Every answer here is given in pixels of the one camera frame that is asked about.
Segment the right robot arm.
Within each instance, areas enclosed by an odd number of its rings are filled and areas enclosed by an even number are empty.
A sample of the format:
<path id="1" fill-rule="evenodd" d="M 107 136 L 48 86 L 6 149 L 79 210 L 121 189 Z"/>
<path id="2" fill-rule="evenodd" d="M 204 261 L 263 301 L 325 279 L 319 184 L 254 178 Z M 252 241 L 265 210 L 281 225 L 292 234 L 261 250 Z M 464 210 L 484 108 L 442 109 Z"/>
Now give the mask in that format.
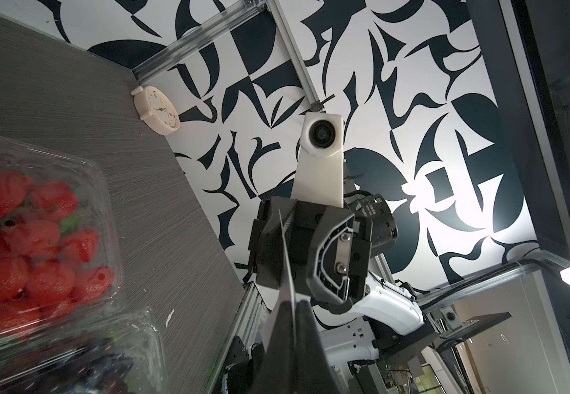
<path id="1" fill-rule="evenodd" d="M 286 251 L 294 288 L 333 315 L 354 313 L 349 323 L 319 333 L 331 366 L 382 360 L 393 369 L 433 343 L 445 355 L 509 318 L 508 312 L 475 316 L 437 333 L 416 303 L 415 289 L 368 271 L 366 259 L 395 243 L 397 229 L 381 195 L 361 192 L 344 208 L 273 197 L 263 200 L 250 235 L 249 274 L 274 285 L 282 262 L 270 251 Z"/>

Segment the white fruit sticker sheet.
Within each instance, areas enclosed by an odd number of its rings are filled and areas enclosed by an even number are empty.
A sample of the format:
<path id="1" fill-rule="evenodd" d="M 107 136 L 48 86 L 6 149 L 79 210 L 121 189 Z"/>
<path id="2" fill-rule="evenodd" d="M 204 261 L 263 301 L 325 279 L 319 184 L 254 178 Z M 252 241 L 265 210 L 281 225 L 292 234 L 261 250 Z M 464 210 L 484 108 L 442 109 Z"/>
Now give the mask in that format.
<path id="1" fill-rule="evenodd" d="M 291 275 L 291 264 L 286 241 L 286 228 L 281 210 L 278 210 L 278 224 L 280 228 L 281 277 L 280 285 L 278 287 L 277 303 L 261 331 L 265 350 L 268 350 L 273 346 L 277 339 L 281 339 L 283 337 L 283 334 L 277 333 L 278 329 L 282 328 L 285 330 L 285 333 L 292 334 L 294 340 L 296 338 L 296 291 L 294 280 Z"/>

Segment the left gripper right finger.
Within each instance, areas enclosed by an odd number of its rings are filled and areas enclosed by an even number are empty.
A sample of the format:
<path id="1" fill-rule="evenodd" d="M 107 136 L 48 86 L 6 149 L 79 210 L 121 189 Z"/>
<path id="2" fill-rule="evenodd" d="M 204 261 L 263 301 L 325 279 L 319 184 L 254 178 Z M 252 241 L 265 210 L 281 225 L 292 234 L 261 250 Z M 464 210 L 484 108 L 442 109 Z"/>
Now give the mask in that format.
<path id="1" fill-rule="evenodd" d="M 343 393 L 327 362 L 310 303 L 296 304 L 295 393 Z"/>

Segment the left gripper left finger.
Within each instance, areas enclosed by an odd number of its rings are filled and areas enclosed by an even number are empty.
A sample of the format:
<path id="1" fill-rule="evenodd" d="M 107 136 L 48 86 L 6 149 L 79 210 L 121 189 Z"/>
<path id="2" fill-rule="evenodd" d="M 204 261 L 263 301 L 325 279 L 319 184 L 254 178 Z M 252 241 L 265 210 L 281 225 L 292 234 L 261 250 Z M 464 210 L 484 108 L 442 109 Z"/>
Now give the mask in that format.
<path id="1" fill-rule="evenodd" d="M 292 304 L 279 307 L 270 343 L 251 393 L 293 393 L 295 379 L 295 322 Z"/>

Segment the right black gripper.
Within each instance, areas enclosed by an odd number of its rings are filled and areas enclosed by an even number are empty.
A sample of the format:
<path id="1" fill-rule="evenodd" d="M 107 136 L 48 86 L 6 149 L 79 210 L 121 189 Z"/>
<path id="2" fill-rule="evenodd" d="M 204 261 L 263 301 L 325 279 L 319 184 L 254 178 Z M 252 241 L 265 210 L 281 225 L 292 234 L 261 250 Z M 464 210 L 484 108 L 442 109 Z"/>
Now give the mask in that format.
<path id="1" fill-rule="evenodd" d="M 396 238 L 380 195 L 357 196 L 343 208 L 276 196 L 260 203 L 246 276 L 277 288 L 288 264 L 298 293 L 320 305 L 354 305 L 365 296 L 370 259 Z"/>

